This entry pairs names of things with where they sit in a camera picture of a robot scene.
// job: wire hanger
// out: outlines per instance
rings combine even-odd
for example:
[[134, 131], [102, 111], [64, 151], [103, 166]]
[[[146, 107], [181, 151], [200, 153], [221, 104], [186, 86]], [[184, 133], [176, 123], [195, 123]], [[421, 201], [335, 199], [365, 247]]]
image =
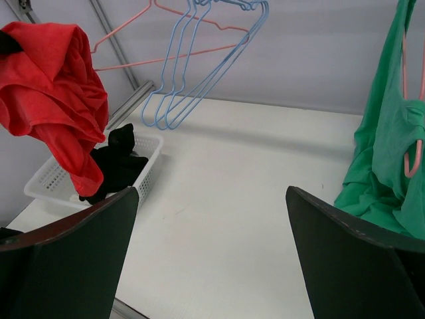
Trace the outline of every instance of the wire hanger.
[[[202, 2], [202, 3], [205, 2], [205, 4], [207, 4], [208, 1], [210, 1], [210, 0], [203, 0], [203, 1], [200, 1], [200, 2]], [[240, 2], [240, 3], [238, 3], [238, 5], [240, 5], [243, 10], [245, 10], [245, 8], [246, 8], [246, 5], [244, 4], [245, 1], [226, 0], [226, 2], [227, 1], [228, 2]], [[183, 13], [181, 11], [174, 10], [174, 9], [169, 8], [169, 7], [166, 7], [164, 5], [160, 5], [157, 2], [157, 0], [149, 0], [149, 5], [147, 7], [145, 7], [143, 10], [141, 10], [138, 14], [136, 14], [130, 20], [126, 21], [125, 23], [123, 23], [122, 25], [120, 25], [118, 28], [116, 28], [112, 32], [108, 33], [105, 37], [101, 38], [94, 45], [94, 48], [92, 50], [92, 54], [96, 53], [96, 51], [98, 50], [98, 47], [99, 47], [99, 45], [101, 43], [103, 43], [104, 41], [108, 40], [110, 37], [112, 37], [118, 31], [122, 30], [124, 27], [126, 27], [127, 25], [129, 25], [131, 22], [133, 22], [134, 20], [136, 20], [138, 17], [142, 16], [144, 13], [146, 13], [152, 7], [153, 4], [156, 7], [160, 8], [162, 10], [166, 10], [168, 12], [175, 13], [175, 14], [178, 14], [178, 15], [181, 15], [183, 17], [190, 18], [190, 19], [199, 20], [198, 17], [192, 17], [188, 13]], [[201, 19], [200, 21], [205, 22], [205, 23], [212, 24], [212, 25], [216, 26], [220, 31], [237, 30], [237, 31], [244, 31], [245, 33], [248, 33], [248, 30], [247, 29], [240, 28], [240, 27], [235, 27], [235, 26], [221, 27], [217, 22], [215, 22], [213, 20]], [[226, 46], [223, 46], [223, 47], [217, 47], [217, 48], [213, 48], [213, 49], [207, 49], [207, 50], [193, 52], [190, 55], [198, 55], [198, 54], [204, 54], [204, 53], [209, 53], [209, 52], [221, 51], [221, 50], [225, 50], [225, 49], [231, 49], [231, 48], [234, 48], [236, 46], [237, 46], [236, 44], [235, 45], [226, 45]], [[182, 57], [186, 57], [186, 56], [187, 56], [187, 54], [182, 54], [180, 56], [177, 56], [177, 58], [182, 58]], [[167, 57], [167, 59], [169, 59], [169, 60], [173, 60], [175, 58], [176, 58], [175, 56], [168, 56]], [[110, 67], [107, 67], [107, 68], [98, 68], [98, 69], [95, 69], [95, 71], [96, 72], [100, 72], [100, 71], [106, 71], [106, 70], [115, 70], [117, 68], [127, 68], [129, 66], [137, 66], [137, 65], [150, 64], [150, 63], [163, 62], [163, 61], [165, 61], [165, 58], [157, 58], [157, 59], [154, 59], [154, 60], [147, 60], [147, 61], [142, 61], [142, 62], [135, 62], [135, 63], [129, 63], [129, 64], [123, 64], [123, 65], [117, 65], [117, 66], [110, 66]]]
[[[261, 6], [262, 14], [261, 14], [260, 18], [253, 24], [253, 26], [248, 31], [248, 33], [231, 50], [231, 52], [227, 54], [227, 56], [223, 59], [223, 61], [209, 75], [207, 75], [204, 78], [204, 80], [202, 80], [200, 83], [198, 83], [186, 95], [181, 97], [180, 100], [178, 100], [178, 102], [173, 104], [176, 95], [182, 93], [182, 91], [185, 89], [185, 85], [186, 85], [185, 74], [186, 74], [187, 65], [189, 63], [189, 58], [190, 58], [191, 55], [193, 55], [193, 54], [191, 54], [191, 50], [192, 50], [193, 42], [194, 42], [196, 34], [197, 34], [197, 27], [199, 25], [199, 22], [202, 21], [204, 19], [204, 17], [211, 10], [212, 2], [224, 2], [224, 3], [233, 4], [233, 5], [238, 5], [244, 11], [253, 11], [253, 10], [256, 10], [257, 7]], [[177, 58], [175, 59], [173, 74], [171, 76], [173, 87], [168, 94], [166, 94], [162, 97], [159, 105], [157, 106], [157, 108], [155, 110], [155, 116], [154, 116], [153, 122], [148, 122], [146, 120], [144, 113], [145, 113], [146, 108], [149, 104], [149, 101], [151, 100], [151, 97], [154, 94], [161, 92], [165, 87], [164, 72], [165, 72], [165, 67], [167, 65], [167, 62], [169, 60], [168, 57], [169, 57], [169, 54], [170, 54], [171, 45], [173, 44], [173, 39], [174, 39], [174, 36], [175, 36], [175, 30], [176, 30], [177, 26], [180, 24], [180, 22], [183, 21], [184, 17], [181, 17], [177, 21], [177, 23], [176, 23], [176, 25], [173, 29], [173, 33], [171, 35], [169, 48], [167, 50], [167, 54], [166, 54], [166, 57], [165, 57], [165, 61], [164, 61], [162, 73], [161, 73], [161, 87], [159, 89], [151, 92], [151, 94], [149, 95], [149, 97], [147, 98], [147, 100], [145, 102], [144, 107], [141, 110], [141, 121], [146, 126], [150, 126], [150, 127], [156, 126], [160, 130], [166, 130], [166, 129], [174, 130], [177, 126], [179, 126], [181, 124], [181, 122], [192, 112], [192, 110], [199, 104], [199, 102], [214, 88], [214, 86], [217, 84], [217, 82], [224, 76], [224, 74], [226, 74], [226, 72], [234, 64], [236, 59], [242, 54], [242, 52], [245, 50], [245, 48], [248, 46], [248, 44], [254, 38], [255, 34], [260, 30], [260, 28], [264, 24], [264, 22], [268, 18], [269, 12], [270, 12], [267, 0], [257, 0], [257, 1], [251, 1], [251, 2], [232, 1], [232, 0], [187, 0], [187, 3], [188, 3], [188, 9], [187, 9], [188, 13], [193, 8], [195, 10], [195, 14], [196, 14], [198, 6], [207, 6], [208, 5], [208, 8], [205, 11], [205, 13], [203, 14], [203, 16], [201, 17], [200, 21], [198, 21], [198, 23], [195, 25], [195, 28], [194, 28], [194, 31], [193, 31], [193, 34], [192, 34], [192, 41], [191, 41], [191, 44], [189, 45], [189, 53], [186, 55], [186, 61], [185, 61], [184, 69], [183, 69], [183, 73], [182, 73], [182, 80], [183, 80], [182, 87], [179, 90], [176, 90], [175, 73], [176, 73], [176, 67], [177, 67], [177, 63], [178, 63], [178, 59], [179, 59], [179, 52], [181, 50], [181, 41], [182, 41], [182, 38], [183, 38], [183, 33], [185, 32], [187, 25], [191, 22], [191, 19], [189, 19], [189, 21], [186, 22], [186, 24], [183, 26], [183, 29], [181, 31], [181, 35], [180, 35], [180, 39], [179, 39], [179, 46], [177, 48], [177, 54], [176, 54]], [[162, 113], [161, 111], [162, 111], [162, 108], [163, 108], [163, 103], [164, 103], [165, 99], [168, 98], [168, 97], [170, 97], [169, 103], [165, 108], [165, 112]], [[182, 104], [182, 109], [177, 113], [177, 115], [172, 117], [172, 118], [169, 118], [170, 112], [173, 111], [174, 109], [176, 109], [176, 107], [178, 107], [181, 104]]]
[[[402, 64], [403, 64], [403, 96], [404, 99], [408, 98], [407, 94], [407, 57], [406, 57], [406, 33], [403, 34], [402, 41]], [[420, 84], [419, 100], [425, 99], [425, 45], [424, 45], [424, 56], [422, 61], [422, 80]], [[420, 163], [422, 162], [422, 140], [416, 141], [416, 152], [413, 167], [410, 170], [409, 154], [404, 154], [404, 174], [407, 178], [413, 177], [419, 169]]]

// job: green shirt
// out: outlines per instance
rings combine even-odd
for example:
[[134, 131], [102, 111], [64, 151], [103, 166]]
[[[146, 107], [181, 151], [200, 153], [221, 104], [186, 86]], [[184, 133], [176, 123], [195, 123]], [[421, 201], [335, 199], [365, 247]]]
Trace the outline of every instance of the green shirt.
[[425, 103], [405, 100], [401, 89], [402, 38], [416, 0], [400, 0], [355, 132], [354, 160], [335, 206], [391, 231], [425, 239], [424, 165], [404, 176], [404, 153], [414, 162], [425, 140]]

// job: basket rim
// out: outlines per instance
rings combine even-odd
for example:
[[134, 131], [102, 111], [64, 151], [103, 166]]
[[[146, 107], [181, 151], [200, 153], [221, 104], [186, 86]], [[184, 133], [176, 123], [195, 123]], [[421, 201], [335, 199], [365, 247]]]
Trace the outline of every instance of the basket rim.
[[[139, 138], [156, 139], [156, 140], [159, 141], [159, 143], [158, 143], [158, 146], [155, 148], [155, 151], [153, 152], [153, 154], [150, 157], [149, 161], [147, 162], [147, 165], [143, 168], [143, 170], [140, 173], [139, 177], [134, 182], [133, 186], [134, 185], [138, 185], [139, 183], [141, 183], [145, 179], [146, 175], [151, 171], [151, 168], [152, 168], [153, 164], [156, 162], [159, 154], [161, 153], [161, 149], [162, 149], [162, 147], [164, 145], [164, 137], [163, 136], [160, 136], [160, 135], [157, 135], [157, 134], [143, 134], [143, 133], [140, 133], [140, 132], [134, 132], [134, 134], [137, 135], [137, 137], [139, 137]], [[50, 197], [50, 196], [43, 195], [43, 194], [40, 194], [40, 193], [34, 193], [33, 191], [30, 190], [31, 186], [34, 183], [36, 183], [36, 180], [38, 178], [40, 178], [40, 176], [46, 171], [46, 169], [48, 167], [52, 166], [55, 163], [58, 164], [58, 161], [56, 161], [56, 159], [54, 158], [54, 156], [51, 156], [50, 158], [48, 158], [45, 161], [45, 163], [43, 165], [41, 165], [41, 167], [35, 172], [35, 174], [32, 176], [32, 178], [30, 178], [30, 180], [27, 182], [27, 184], [25, 184], [25, 186], [24, 186], [24, 194], [26, 196], [32, 197], [34, 199], [41, 199], [43, 201], [50, 201], [50, 202], [53, 202], [53, 203], [65, 205], [67, 207], [73, 207], [73, 208], [77, 208], [77, 209], [88, 208], [87, 205], [83, 205], [83, 204], [79, 204], [79, 203], [74, 203], [74, 202], [71, 202], [71, 201], [63, 200], [63, 199], [56, 199], [54, 197]]]

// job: gray wall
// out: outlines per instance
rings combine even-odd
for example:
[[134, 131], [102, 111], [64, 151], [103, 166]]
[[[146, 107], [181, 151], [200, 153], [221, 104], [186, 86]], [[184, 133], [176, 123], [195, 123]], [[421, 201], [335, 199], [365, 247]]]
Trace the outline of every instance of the gray wall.
[[[147, 5], [147, 0], [101, 0], [112, 23], [123, 23]], [[159, 0], [184, 10], [186, 0]], [[271, 15], [252, 44], [209, 95], [212, 98], [295, 106], [360, 114], [367, 100], [379, 56], [396, 9], [397, 0], [270, 0]], [[42, 22], [77, 23], [94, 43], [103, 36], [87, 1], [33, 0]], [[249, 28], [258, 13], [214, 3], [208, 16], [223, 25]], [[408, 35], [408, 69], [411, 96], [418, 93], [422, 44], [425, 35], [425, 1], [418, 1]], [[14, 19], [0, 1], [0, 25]], [[178, 17], [152, 8], [118, 36], [132, 62], [165, 56], [171, 29]], [[238, 42], [236, 31], [218, 32], [201, 24], [195, 50]], [[225, 52], [194, 56], [187, 82], [202, 79]], [[95, 66], [118, 63], [109, 43], [94, 57]], [[140, 82], [159, 84], [161, 63], [133, 68]], [[167, 69], [169, 78], [171, 69]], [[132, 92], [121, 70], [100, 74], [110, 94], [111, 110]], [[13, 218], [30, 201], [23, 187], [49, 156], [30, 138], [12, 138], [0, 129], [0, 225]]]
[[[115, 26], [147, 2], [102, 0]], [[186, 0], [159, 2], [182, 11], [187, 3]], [[397, 0], [269, 2], [270, 18], [210, 97], [360, 114]], [[411, 92], [418, 92], [425, 36], [425, 1], [417, 2], [408, 35]], [[214, 3], [208, 17], [223, 25], [249, 27], [257, 15], [232, 5]], [[131, 61], [164, 57], [177, 19], [172, 13], [152, 8], [118, 33]], [[219, 32], [201, 24], [195, 49], [231, 44], [238, 39], [238, 32]], [[191, 58], [189, 86], [208, 74], [225, 54], [209, 53]], [[135, 71], [140, 78], [152, 78], [158, 84], [161, 67], [161, 64], [137, 66]]]
[[[6, 2], [0, 1], [0, 26], [15, 20]], [[23, 195], [26, 182], [49, 157], [48, 149], [29, 138], [15, 138], [0, 126], [0, 227], [24, 209], [31, 199]]]
[[[42, 22], [56, 21], [77, 23], [89, 37], [99, 39], [102, 29], [91, 6], [86, 1], [73, 1], [65, 8], [65, 1], [34, 1], [39, 8], [36, 12]], [[14, 21], [16, 17], [6, 2], [0, 0], [0, 27]], [[117, 64], [109, 43], [100, 47], [95, 61]], [[133, 92], [121, 70], [101, 74], [102, 82], [109, 94], [110, 111], [118, 108]], [[36, 139], [24, 136], [13, 137], [0, 126], [0, 227], [6, 226], [33, 199], [23, 193], [24, 186], [38, 168], [51, 156], [48, 148]]]

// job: plastic basket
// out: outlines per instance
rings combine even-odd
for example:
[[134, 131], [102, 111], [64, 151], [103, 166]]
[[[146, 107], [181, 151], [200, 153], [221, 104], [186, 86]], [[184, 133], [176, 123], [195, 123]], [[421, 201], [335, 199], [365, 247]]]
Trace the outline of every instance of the plastic basket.
[[[149, 159], [147, 165], [133, 184], [139, 193], [139, 205], [137, 209], [140, 209], [161, 171], [161, 148], [163, 147], [164, 139], [158, 135], [134, 132], [134, 140], [134, 151], [138, 156], [144, 156]], [[108, 145], [107, 141], [108, 139], [96, 147]], [[77, 203], [71, 201], [71, 197], [77, 195], [77, 192], [71, 182], [69, 173], [59, 166], [53, 156], [44, 163], [26, 184], [24, 193], [25, 195], [44, 201], [78, 209], [85, 209], [88, 206], [88, 204], [83, 202]]]

